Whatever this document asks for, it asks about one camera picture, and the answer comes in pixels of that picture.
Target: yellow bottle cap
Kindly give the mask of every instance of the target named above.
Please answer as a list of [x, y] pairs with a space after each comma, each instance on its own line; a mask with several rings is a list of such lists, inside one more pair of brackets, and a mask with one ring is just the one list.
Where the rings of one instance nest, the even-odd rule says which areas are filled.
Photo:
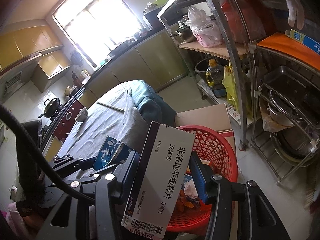
[[209, 60], [209, 66], [210, 67], [216, 67], [217, 66], [217, 62], [215, 59], [210, 59]]

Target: bowl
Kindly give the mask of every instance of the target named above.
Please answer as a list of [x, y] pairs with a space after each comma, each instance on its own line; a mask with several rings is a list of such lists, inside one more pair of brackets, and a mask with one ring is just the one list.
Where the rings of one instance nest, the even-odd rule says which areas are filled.
[[76, 122], [83, 122], [88, 117], [88, 110], [86, 107], [82, 108], [79, 114], [76, 116]]

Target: black pan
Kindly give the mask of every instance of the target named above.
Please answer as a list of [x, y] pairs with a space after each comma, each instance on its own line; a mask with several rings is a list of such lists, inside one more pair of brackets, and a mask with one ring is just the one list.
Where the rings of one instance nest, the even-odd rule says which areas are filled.
[[43, 103], [45, 105], [45, 110], [44, 113], [39, 115], [38, 118], [41, 118], [42, 116], [50, 118], [53, 116], [55, 111], [60, 106], [60, 99], [59, 98], [54, 98], [52, 99], [47, 105], [45, 104], [47, 101], [49, 101], [49, 98]]

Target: pan handle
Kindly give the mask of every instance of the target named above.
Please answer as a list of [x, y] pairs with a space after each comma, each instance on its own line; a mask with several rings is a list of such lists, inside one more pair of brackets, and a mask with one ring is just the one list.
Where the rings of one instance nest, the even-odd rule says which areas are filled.
[[38, 116], [38, 118], [41, 118], [42, 116], [44, 116], [47, 112], [42, 113], [41, 115]]
[[[47, 99], [46, 99], [46, 101], [49, 101], [49, 98], [47, 98]], [[45, 106], [47, 106], [47, 105], [45, 104], [45, 103], [46, 103], [46, 101], [44, 101], [44, 103], [43, 103]]]

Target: blue snack package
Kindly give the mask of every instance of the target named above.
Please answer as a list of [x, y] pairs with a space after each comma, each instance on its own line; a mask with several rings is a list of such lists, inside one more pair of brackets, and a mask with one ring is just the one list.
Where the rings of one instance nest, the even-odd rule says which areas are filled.
[[132, 149], [110, 136], [103, 143], [97, 158], [93, 164], [93, 169], [98, 171], [113, 163], [124, 163]]

